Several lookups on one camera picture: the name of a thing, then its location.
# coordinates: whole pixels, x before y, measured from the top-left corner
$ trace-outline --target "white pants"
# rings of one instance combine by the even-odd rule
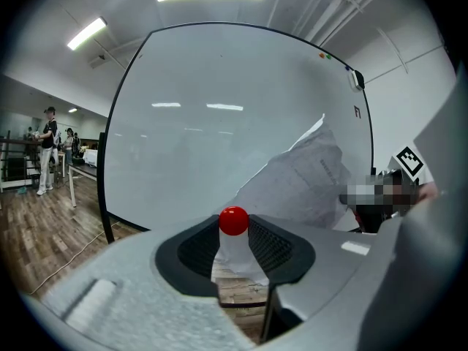
[[[43,148],[41,147],[41,179],[39,180],[39,190],[45,191],[45,186],[47,187],[52,185],[53,175],[50,174],[49,169],[49,160],[50,155],[55,159],[56,165],[59,162],[59,153],[57,148]]]

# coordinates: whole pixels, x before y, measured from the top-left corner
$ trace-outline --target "black pole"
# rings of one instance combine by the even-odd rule
[[[104,227],[105,237],[107,243],[114,242],[114,234],[110,226],[109,214],[105,205],[104,196],[104,155],[102,152],[105,150],[105,133],[99,133],[99,146],[97,148],[97,199],[99,202],[99,210],[101,211],[102,226]]]

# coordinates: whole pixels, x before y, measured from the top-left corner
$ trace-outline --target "black shirt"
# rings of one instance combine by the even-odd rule
[[[57,121],[53,119],[52,121],[49,121],[48,123],[45,124],[45,128],[43,133],[45,134],[46,132],[52,132],[52,135],[50,137],[45,138],[42,141],[42,147],[43,148],[50,148],[53,146],[53,136],[57,132]]]
[[[79,137],[73,138],[72,150],[75,153],[75,155],[78,155],[78,152],[80,150],[80,138]]]

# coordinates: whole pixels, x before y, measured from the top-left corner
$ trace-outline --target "pipe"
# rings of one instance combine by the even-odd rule
[[[328,25],[328,28],[314,41],[315,43],[320,43],[319,45],[322,45],[322,43],[330,36],[330,34],[339,26],[339,24],[347,18],[348,15],[350,15],[354,10],[362,10],[362,7],[360,6],[361,2],[363,0],[355,0],[359,8],[357,8],[354,4],[349,4],[347,8],[343,11],[342,14],[339,16],[335,17],[330,24]]]
[[[325,9],[324,13],[320,16],[318,21],[314,24],[314,27],[312,27],[312,30],[309,31],[309,33],[306,35],[306,40],[307,42],[311,42],[315,35],[317,35],[317,32],[325,25],[327,20],[330,19],[330,17],[333,15],[333,13],[338,9],[339,5],[341,4],[343,0],[332,0],[330,5],[328,5],[327,9]]]
[[[310,9],[309,11],[309,14],[307,15],[307,18],[304,22],[302,22],[301,24],[301,27],[299,28],[298,32],[297,32],[297,36],[299,37],[301,35],[301,32],[304,30],[304,27],[306,26],[306,24],[309,22],[311,16],[314,14],[315,10],[317,9],[317,7],[319,6],[319,3],[320,3],[321,0],[315,0],[315,3],[312,5],[312,8]]]
[[[271,8],[270,12],[270,17],[268,18],[268,22],[266,23],[266,27],[270,27],[271,25],[271,20],[273,20],[273,16],[275,14],[276,7],[278,6],[279,0],[275,0],[275,4],[273,5],[273,8]]]
[[[380,35],[382,35],[383,39],[387,42],[388,46],[396,54],[396,57],[399,58],[401,65],[403,65],[403,68],[406,71],[406,73],[408,73],[409,72],[408,66],[404,62],[403,57],[401,57],[400,51],[396,47],[395,43],[392,42],[392,39],[390,39],[390,37],[380,27],[376,27],[375,29],[379,32]]]
[[[130,42],[124,43],[123,45],[119,45],[118,47],[115,47],[115,48],[109,50],[109,52],[114,52],[114,53],[124,52],[124,53],[126,53],[126,52],[129,52],[131,49],[135,49],[135,52],[136,52],[137,49],[141,46],[141,43],[143,43],[143,40],[145,40],[145,39],[146,39],[146,37],[141,37],[141,38],[138,38],[138,39],[131,40]],[[95,69],[96,67],[98,67],[101,64],[104,64],[105,62],[107,62],[107,59],[103,61],[97,56],[97,57],[93,58],[92,60],[88,61],[88,65],[90,67],[92,67],[93,69]]]
[[[117,65],[119,65],[123,70],[127,70],[127,68],[126,68],[124,65],[122,65],[121,62],[120,62],[117,58],[115,58],[114,56],[112,56],[112,54],[111,54],[108,50],[106,50],[106,49],[104,48],[104,46],[103,46],[101,43],[99,43],[99,42],[98,42],[97,40],[95,40],[95,39],[94,39],[94,41],[96,42],[96,44],[97,44],[98,46],[101,47],[101,49],[102,49],[104,52],[106,52],[106,54],[107,54],[112,60],[114,60],[114,62],[115,62]]]
[[[315,0],[309,0],[309,2],[307,3],[305,9],[302,11],[301,16],[300,16],[299,19],[296,21],[296,23],[295,23],[295,25],[294,25],[294,28],[293,28],[292,31],[291,31],[291,34],[294,34],[294,33],[295,33],[295,30],[298,28],[299,23],[302,21],[304,15],[306,15],[307,11],[310,9],[310,7],[312,6],[312,3],[313,3],[314,1],[315,1]]]
[[[369,5],[373,0],[365,0],[364,2],[361,2],[361,9],[364,9],[367,5]],[[325,45],[328,40],[330,40],[338,31],[340,31],[344,25],[346,25],[350,20],[352,20],[356,15],[358,14],[358,10],[354,9],[354,11],[349,14],[331,33],[328,35],[328,37],[325,38],[325,40],[320,43],[320,46]]]

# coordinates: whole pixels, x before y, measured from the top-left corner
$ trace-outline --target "white sticker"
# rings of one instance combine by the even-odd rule
[[[414,148],[404,146],[392,156],[413,182],[426,169],[426,164],[420,154],[416,154],[415,151],[416,149]]]
[[[369,250],[371,249],[370,246],[366,246],[366,245],[363,245],[363,244],[357,244],[357,243],[352,242],[352,241],[344,242],[341,245],[341,247],[342,247],[342,249],[345,249],[346,251],[354,252],[355,254],[362,254],[364,256],[366,256],[367,253],[369,252]]]

